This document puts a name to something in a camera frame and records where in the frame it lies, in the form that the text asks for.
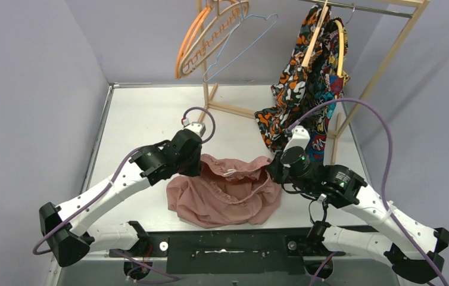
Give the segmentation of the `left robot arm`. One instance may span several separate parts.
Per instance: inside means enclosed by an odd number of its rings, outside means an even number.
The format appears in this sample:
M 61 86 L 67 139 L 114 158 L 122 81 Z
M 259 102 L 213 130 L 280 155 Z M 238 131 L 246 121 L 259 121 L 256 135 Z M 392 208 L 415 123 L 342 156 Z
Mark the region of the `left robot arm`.
M 104 226 L 97 220 L 132 195 L 174 175 L 199 176 L 205 126 L 190 123 L 171 140 L 132 150 L 116 171 L 77 197 L 39 209 L 42 241 L 49 245 L 59 266 L 68 267 L 88 253 L 126 250 L 141 254 L 148 237 L 140 223 L 128 221 Z

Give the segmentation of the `pink shorts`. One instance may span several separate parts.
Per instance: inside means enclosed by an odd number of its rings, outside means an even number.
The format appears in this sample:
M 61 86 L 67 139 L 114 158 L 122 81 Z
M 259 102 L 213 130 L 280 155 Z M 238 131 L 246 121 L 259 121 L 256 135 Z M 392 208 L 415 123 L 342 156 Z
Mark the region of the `pink shorts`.
M 167 184 L 168 208 L 206 229 L 261 225 L 282 199 L 281 186 L 267 172 L 270 162 L 265 156 L 245 162 L 203 154 L 199 176 L 177 176 Z

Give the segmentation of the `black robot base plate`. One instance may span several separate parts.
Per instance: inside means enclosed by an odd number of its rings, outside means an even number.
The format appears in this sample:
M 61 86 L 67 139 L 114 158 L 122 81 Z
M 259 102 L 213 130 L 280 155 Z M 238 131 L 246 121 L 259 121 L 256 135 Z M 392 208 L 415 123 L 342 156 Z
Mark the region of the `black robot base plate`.
M 308 241 L 310 228 L 225 231 L 149 232 L 130 257 L 161 258 L 173 275 L 254 274 L 301 275 L 303 258 L 326 257 L 329 251 Z

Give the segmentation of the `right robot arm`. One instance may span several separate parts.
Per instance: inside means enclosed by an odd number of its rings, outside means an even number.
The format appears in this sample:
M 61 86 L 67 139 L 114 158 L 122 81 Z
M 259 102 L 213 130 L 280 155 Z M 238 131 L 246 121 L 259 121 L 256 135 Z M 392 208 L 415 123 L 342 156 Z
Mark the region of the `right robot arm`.
M 314 254 L 345 253 L 381 262 L 395 274 L 416 284 L 431 282 L 442 272 L 440 253 L 449 245 L 449 231 L 412 219 L 390 201 L 383 202 L 360 175 L 343 165 L 310 161 L 301 147 L 277 153 L 267 166 L 273 182 L 292 185 L 291 194 L 318 201 L 351 214 L 374 232 L 360 232 L 330 224 L 324 214 L 314 221 L 305 244 Z

